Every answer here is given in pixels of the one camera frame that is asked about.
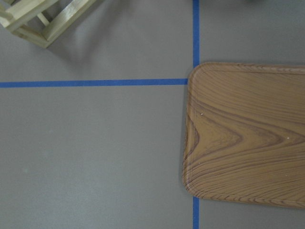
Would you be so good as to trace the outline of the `brown wooden tray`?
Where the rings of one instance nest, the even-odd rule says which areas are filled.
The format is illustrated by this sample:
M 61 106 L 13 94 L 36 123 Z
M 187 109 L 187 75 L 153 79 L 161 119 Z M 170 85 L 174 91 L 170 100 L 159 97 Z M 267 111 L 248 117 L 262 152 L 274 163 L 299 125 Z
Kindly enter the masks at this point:
M 305 206 L 305 68 L 205 62 L 188 79 L 182 181 L 203 199 Z

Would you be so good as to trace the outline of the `wooden cup rack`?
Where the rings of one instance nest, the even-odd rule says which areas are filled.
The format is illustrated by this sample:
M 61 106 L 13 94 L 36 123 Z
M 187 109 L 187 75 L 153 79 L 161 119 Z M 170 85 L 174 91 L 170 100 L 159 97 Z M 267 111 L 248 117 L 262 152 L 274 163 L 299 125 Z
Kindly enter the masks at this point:
M 0 25 L 42 48 L 49 47 L 96 1 L 2 0 Z

